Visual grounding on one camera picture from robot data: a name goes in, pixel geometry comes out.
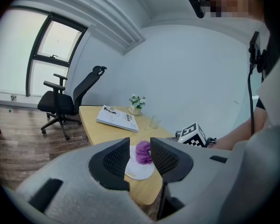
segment person's arm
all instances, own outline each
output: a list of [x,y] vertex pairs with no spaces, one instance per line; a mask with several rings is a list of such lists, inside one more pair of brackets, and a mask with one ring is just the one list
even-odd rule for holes
[[[262,130],[265,124],[267,113],[265,110],[256,107],[254,111],[254,131],[255,133]],[[228,135],[217,140],[215,145],[210,148],[232,150],[237,142],[248,140],[251,138],[251,119],[241,124],[235,130],[231,131]]]

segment white wall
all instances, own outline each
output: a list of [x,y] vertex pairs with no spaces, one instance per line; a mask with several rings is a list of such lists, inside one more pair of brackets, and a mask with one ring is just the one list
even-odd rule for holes
[[90,36],[73,71],[74,74],[68,80],[70,85],[69,95],[92,72],[92,68],[99,65],[107,67],[100,80],[84,95],[83,105],[108,105],[108,99],[115,83],[115,78],[122,65],[123,56],[110,48],[100,40]]
[[161,125],[173,133],[196,121],[207,136],[228,133],[244,98],[246,46],[199,27],[142,32],[147,40],[125,55],[109,104],[128,106],[136,93],[147,97],[143,112],[160,115]]
[[[257,96],[256,90],[260,87],[260,85],[261,85],[261,74],[259,74],[255,69],[251,76],[252,96]],[[253,100],[254,109],[256,107],[257,101],[258,101],[257,99]],[[249,99],[249,92],[248,92],[248,82],[246,81],[243,102],[241,104],[240,111],[238,112],[238,117],[234,122],[232,130],[238,127],[239,125],[241,125],[242,123],[246,122],[250,118],[250,116],[251,116],[250,99]]]

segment white flowers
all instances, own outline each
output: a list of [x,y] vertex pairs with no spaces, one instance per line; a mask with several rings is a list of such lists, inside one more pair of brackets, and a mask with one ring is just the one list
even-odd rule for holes
[[134,107],[137,107],[139,109],[142,109],[146,102],[144,96],[141,98],[139,95],[135,95],[135,94],[133,94],[129,100],[132,102],[132,105]]

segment ceiling molding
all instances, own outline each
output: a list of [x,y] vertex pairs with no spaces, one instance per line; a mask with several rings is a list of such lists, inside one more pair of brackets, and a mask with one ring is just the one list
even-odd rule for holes
[[104,42],[125,54],[145,40],[140,29],[111,0],[15,0],[13,5],[41,8],[85,26],[95,26]]
[[147,3],[144,0],[138,0],[138,2],[144,8],[150,19],[153,19],[156,16],[156,13],[147,6]]

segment wooden table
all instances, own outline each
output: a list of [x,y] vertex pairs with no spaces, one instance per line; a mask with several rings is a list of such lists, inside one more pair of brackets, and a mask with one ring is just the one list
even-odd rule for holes
[[[131,132],[125,129],[105,125],[96,122],[101,106],[80,106],[79,113],[91,145],[130,137],[130,145],[137,145],[141,140],[150,141],[151,137],[168,138],[173,134],[164,128],[152,129],[149,127],[150,118],[145,115],[135,116],[139,132]],[[126,107],[114,107],[129,113]],[[157,169],[146,180],[138,181],[125,175],[125,180],[130,183],[130,195],[134,201],[142,205],[151,205],[156,199],[162,187],[162,177]]]

